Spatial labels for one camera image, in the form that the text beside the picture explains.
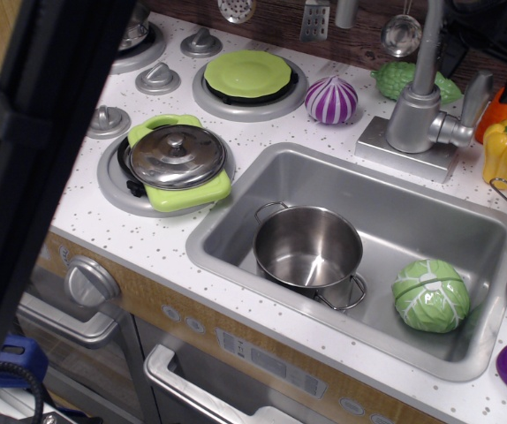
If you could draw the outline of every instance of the purple onion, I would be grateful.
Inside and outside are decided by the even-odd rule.
[[[337,76],[319,79],[305,97],[308,114],[324,124],[345,122],[358,106],[356,90]]]

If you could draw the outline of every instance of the ladle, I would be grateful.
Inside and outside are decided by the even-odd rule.
[[[381,31],[381,44],[385,51],[394,57],[405,57],[420,45],[422,28],[420,23],[409,15],[412,0],[405,0],[403,14],[394,16]]]
[[[218,0],[218,9],[228,22],[243,24],[254,15],[255,4],[255,0]]]

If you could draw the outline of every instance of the control panel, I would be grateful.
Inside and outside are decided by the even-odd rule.
[[[269,352],[247,342],[244,339],[233,336],[223,329],[216,329],[218,344],[225,351],[230,352],[242,360],[253,364],[264,371],[284,380],[310,396],[320,399],[328,388],[328,384],[306,373],[302,369],[279,359]]]

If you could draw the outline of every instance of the black pole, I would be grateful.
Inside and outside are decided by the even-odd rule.
[[[0,72],[0,348],[135,0],[22,0]]]

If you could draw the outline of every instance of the stainless steel sink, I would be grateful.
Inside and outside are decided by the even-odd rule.
[[[363,242],[357,273],[367,284],[364,301],[340,313],[261,276],[252,252],[254,213],[270,201],[321,206],[354,225]],[[487,368],[507,305],[506,214],[291,143],[264,150],[186,248],[210,272],[455,382]],[[470,314],[450,333],[411,329],[393,305],[398,271],[427,258],[452,264],[470,294]]]

